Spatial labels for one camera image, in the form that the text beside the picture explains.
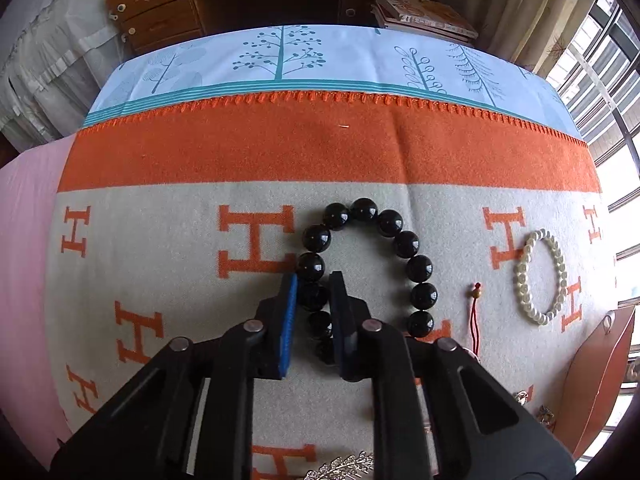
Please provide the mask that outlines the pink jewelry tray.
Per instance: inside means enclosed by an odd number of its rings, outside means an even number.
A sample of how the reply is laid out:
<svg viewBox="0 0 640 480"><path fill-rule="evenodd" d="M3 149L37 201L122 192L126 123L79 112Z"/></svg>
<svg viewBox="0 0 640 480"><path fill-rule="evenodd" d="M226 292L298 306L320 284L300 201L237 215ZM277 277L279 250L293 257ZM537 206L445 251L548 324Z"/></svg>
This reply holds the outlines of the pink jewelry tray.
<svg viewBox="0 0 640 480"><path fill-rule="evenodd" d="M608 312L570 363L555 437L579 458L610 418L626 373L634 308Z"/></svg>

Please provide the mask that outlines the blue flower gold earring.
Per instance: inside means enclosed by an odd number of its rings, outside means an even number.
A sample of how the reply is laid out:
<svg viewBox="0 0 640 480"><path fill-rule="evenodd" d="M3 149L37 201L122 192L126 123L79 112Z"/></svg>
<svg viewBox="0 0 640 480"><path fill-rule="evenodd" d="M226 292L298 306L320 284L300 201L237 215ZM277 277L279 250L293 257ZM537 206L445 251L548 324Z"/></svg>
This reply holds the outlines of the blue flower gold earring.
<svg viewBox="0 0 640 480"><path fill-rule="evenodd" d="M536 411L535 417L538 422L540 422L541 425L544 426L544 428L549 431L553 431L556 423L556 417L555 414L550 410L550 408L548 408L548 406L541 405Z"/></svg>

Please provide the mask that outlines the orange grey H-pattern blanket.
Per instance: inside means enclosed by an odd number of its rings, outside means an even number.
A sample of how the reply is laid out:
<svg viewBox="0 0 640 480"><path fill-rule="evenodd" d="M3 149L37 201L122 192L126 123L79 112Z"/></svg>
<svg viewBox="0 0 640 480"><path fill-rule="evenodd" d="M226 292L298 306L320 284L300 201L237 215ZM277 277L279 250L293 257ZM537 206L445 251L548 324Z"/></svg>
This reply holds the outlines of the orange grey H-pattern blanket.
<svg viewBox="0 0 640 480"><path fill-rule="evenodd" d="M44 315L78 430L171 339L220 337L297 275L291 363L259 379L255 467L373 443L368 380L332 365L329 277L372 318L459 341L529 411L614 304L586 144L475 106L362 92L217 96L81 129L56 193Z"/></svg>

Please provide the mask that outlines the light blue printed bedsheet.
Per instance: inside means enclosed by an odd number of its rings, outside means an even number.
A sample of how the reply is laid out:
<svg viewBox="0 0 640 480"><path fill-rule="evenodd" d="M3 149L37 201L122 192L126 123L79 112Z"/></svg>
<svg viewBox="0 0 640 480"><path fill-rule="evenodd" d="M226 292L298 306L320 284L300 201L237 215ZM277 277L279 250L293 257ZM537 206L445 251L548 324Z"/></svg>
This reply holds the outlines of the light blue printed bedsheet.
<svg viewBox="0 0 640 480"><path fill-rule="evenodd" d="M84 124L215 96L298 90L469 105L579 136L558 92L520 66L446 40L341 25L226 32L137 56L114 70Z"/></svg>

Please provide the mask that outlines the pink bedsheet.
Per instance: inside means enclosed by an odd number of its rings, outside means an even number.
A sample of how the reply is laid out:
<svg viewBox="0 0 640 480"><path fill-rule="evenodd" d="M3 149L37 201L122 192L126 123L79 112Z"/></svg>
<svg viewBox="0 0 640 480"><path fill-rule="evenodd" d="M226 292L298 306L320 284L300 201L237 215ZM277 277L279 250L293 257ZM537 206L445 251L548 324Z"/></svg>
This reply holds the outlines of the pink bedsheet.
<svg viewBox="0 0 640 480"><path fill-rule="evenodd" d="M55 195L74 140L32 148L1 169L1 411L43 466L70 436L51 373L43 292Z"/></svg>

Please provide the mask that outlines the stack of books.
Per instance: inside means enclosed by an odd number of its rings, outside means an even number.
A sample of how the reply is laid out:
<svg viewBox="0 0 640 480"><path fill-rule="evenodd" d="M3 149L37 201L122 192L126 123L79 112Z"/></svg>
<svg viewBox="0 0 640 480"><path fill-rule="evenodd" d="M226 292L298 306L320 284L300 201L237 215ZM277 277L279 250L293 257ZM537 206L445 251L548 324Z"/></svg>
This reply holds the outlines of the stack of books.
<svg viewBox="0 0 640 480"><path fill-rule="evenodd" d="M472 44L475 28L451 6L432 0L375 0L372 13L381 27Z"/></svg>

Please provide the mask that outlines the white lace furniture cover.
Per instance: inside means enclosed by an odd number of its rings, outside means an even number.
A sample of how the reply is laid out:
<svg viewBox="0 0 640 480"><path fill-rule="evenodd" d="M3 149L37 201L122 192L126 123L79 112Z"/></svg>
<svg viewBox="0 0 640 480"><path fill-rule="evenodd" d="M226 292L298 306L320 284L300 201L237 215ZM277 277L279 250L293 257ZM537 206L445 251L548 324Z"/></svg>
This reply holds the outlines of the white lace furniture cover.
<svg viewBox="0 0 640 480"><path fill-rule="evenodd" d="M10 0L1 13L1 135L24 152L75 133L130 51L105 0Z"/></svg>

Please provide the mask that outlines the beige curtain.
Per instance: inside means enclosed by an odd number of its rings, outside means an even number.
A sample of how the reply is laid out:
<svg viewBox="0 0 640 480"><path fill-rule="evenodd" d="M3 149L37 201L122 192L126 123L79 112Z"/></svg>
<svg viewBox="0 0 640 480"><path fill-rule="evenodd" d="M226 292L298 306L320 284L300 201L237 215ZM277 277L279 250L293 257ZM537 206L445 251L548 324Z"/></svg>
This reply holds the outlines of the beige curtain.
<svg viewBox="0 0 640 480"><path fill-rule="evenodd" d="M596 0L440 0L478 32L474 47L547 77Z"/></svg>

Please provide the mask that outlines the metal window security bars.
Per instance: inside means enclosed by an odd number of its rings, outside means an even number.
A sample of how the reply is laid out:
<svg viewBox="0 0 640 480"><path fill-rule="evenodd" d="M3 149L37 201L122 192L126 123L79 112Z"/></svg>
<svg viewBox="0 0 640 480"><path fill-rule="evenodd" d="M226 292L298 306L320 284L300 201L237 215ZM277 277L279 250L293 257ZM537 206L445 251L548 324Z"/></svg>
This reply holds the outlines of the metal window security bars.
<svg viewBox="0 0 640 480"><path fill-rule="evenodd" d="M639 305L639 38L617 0L594 0L548 81L588 144L613 223L616 301Z"/></svg>

